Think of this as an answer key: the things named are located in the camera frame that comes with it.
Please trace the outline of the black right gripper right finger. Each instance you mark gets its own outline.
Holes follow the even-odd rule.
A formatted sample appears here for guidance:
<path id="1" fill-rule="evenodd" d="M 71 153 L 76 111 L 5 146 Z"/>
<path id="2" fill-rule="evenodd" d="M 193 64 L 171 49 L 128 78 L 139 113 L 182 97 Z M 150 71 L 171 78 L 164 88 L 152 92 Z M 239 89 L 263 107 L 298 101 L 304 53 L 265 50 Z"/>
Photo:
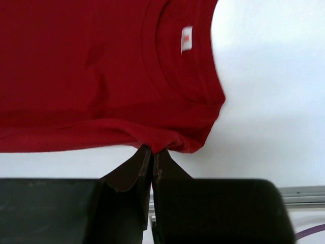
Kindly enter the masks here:
<path id="1" fill-rule="evenodd" d="M 163 150 L 153 160 L 158 243 L 295 243 L 277 188 L 264 179 L 193 178 Z"/>

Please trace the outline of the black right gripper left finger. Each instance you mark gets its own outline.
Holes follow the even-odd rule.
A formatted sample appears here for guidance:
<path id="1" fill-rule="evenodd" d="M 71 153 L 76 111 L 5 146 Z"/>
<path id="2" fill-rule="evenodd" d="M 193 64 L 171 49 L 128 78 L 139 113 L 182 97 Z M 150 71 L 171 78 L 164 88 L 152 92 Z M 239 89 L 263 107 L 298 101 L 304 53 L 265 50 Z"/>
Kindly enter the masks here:
<path id="1" fill-rule="evenodd" d="M 1 243 L 141 243 L 151 149 L 99 179 L 1 179 Z"/>

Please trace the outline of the dark red t-shirt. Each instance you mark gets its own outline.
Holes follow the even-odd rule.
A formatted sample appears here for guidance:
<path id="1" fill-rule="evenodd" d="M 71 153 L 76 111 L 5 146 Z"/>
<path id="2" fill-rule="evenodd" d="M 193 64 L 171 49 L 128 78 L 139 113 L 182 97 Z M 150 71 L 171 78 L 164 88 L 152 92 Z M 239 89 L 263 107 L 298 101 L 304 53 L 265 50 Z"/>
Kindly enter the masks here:
<path id="1" fill-rule="evenodd" d="M 1 152 L 202 148 L 216 1 L 1 1 Z"/>

